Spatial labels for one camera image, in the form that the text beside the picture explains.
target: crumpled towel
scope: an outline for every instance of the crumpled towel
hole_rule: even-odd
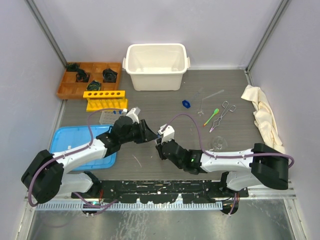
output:
[[[275,117],[265,93],[260,87],[248,85],[241,98],[252,102],[255,108],[255,112],[253,112],[255,117],[254,124],[259,129],[264,143],[285,154],[285,148],[282,146],[282,141],[278,136]]]

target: metal floor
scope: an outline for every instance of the metal floor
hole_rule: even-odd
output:
[[[63,225],[54,228],[46,225]],[[28,240],[293,240],[281,199],[242,199],[231,217],[219,210],[37,211]]]

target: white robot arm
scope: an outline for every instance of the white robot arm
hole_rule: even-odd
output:
[[[115,121],[110,132],[98,135],[92,142],[63,152],[50,153],[43,150],[37,154],[21,181],[29,188],[39,168],[56,156],[60,159],[48,164],[35,179],[32,195],[40,204],[46,203],[54,196],[72,192],[87,193],[95,196],[101,190],[100,181],[91,173],[68,174],[73,169],[90,161],[105,158],[120,150],[128,142],[137,144],[152,140],[157,141],[156,149],[161,159],[169,159],[178,168],[191,174],[224,171],[221,175],[220,190],[236,193],[243,188],[264,184],[273,189],[288,188],[288,162],[285,157],[239,157],[233,159],[222,156],[244,156],[252,153],[277,153],[264,144],[256,143],[253,149],[238,152],[209,152],[186,150],[174,140],[175,131],[162,126],[155,134],[145,120],[139,120],[140,109],[135,107],[126,116]]]

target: yellow test tube rack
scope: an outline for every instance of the yellow test tube rack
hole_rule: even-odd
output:
[[[126,91],[85,91],[83,98],[88,101],[87,112],[106,108],[128,109]]]

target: blue object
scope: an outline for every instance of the blue object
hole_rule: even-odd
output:
[[[112,128],[112,125],[92,125],[93,137],[105,133]],[[88,126],[65,126],[59,128],[54,136],[50,147],[50,153],[62,152],[68,149],[79,147],[90,142]],[[117,153],[102,159],[93,160],[82,166],[75,168],[75,171],[86,171],[95,169],[107,169],[113,166]]]
[[[182,105],[187,109],[191,107],[191,104],[188,100],[183,100]]]

